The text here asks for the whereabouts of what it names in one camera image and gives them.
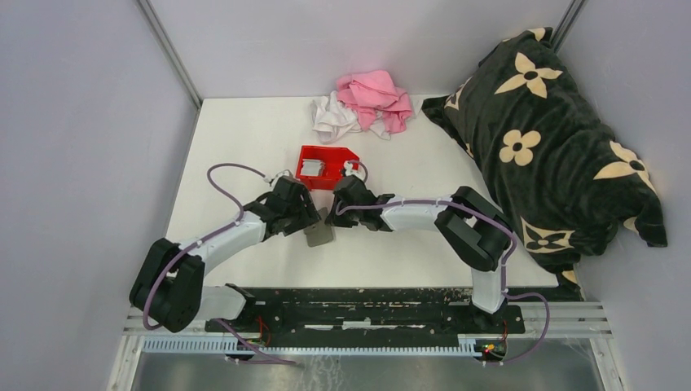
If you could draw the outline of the red plastic bin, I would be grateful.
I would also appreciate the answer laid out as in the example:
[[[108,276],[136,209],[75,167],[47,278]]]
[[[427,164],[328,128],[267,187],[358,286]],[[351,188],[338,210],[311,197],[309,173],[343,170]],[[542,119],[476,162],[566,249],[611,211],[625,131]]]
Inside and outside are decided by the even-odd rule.
[[[341,171],[349,160],[359,160],[359,156],[347,147],[303,145],[297,161],[296,177],[310,191],[330,191],[341,180]]]

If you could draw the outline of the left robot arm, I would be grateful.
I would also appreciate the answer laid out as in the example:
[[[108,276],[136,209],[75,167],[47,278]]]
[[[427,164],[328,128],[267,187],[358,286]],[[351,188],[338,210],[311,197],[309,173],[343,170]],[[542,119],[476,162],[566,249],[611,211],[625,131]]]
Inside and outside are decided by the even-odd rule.
[[[206,287],[205,276],[246,248],[319,220],[306,185],[295,178],[278,178],[272,190],[241,209],[232,226],[182,243],[156,240],[130,289],[130,304],[170,332],[215,318],[247,331],[255,324],[256,309],[234,288]]]

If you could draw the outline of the grey card holder wallet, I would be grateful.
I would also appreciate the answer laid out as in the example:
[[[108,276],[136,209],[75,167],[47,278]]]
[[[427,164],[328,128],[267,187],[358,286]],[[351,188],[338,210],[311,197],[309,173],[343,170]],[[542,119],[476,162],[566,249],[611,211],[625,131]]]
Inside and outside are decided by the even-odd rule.
[[[321,208],[318,210],[318,214],[319,220],[315,224],[308,226],[303,230],[303,233],[306,236],[306,243],[309,248],[315,248],[331,243],[335,239],[333,227],[326,224],[328,209]]]

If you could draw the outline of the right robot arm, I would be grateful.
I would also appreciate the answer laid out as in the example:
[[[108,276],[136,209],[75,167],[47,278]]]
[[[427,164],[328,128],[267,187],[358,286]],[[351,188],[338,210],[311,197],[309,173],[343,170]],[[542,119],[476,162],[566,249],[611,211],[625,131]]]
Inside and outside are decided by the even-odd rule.
[[[472,187],[433,199],[374,195],[366,183],[343,178],[333,190],[332,209],[326,224],[370,231],[433,231],[450,245],[471,269],[472,325],[480,332],[494,331],[504,320],[505,264],[517,247],[508,219]]]

